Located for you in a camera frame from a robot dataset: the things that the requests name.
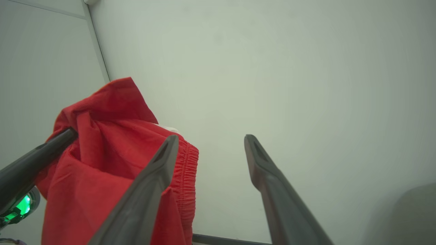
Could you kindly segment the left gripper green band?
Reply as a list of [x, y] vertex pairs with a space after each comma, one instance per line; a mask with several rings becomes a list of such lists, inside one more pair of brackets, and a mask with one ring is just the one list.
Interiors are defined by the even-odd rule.
[[39, 206], [41, 195], [35, 180], [78, 137], [68, 128], [37, 146], [0, 171], [0, 229], [26, 219]]

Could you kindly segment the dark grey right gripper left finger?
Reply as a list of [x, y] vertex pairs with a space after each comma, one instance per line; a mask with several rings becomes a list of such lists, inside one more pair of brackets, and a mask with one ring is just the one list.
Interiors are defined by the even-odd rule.
[[90, 245], [150, 244], [162, 192], [172, 182], [178, 146], [177, 135], [166, 138], [90, 239]]

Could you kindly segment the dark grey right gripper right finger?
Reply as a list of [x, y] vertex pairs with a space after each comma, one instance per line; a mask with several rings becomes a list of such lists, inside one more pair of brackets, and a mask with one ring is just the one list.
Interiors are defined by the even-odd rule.
[[331, 245], [327, 233], [254, 135], [244, 138], [250, 179], [260, 192], [271, 243]]

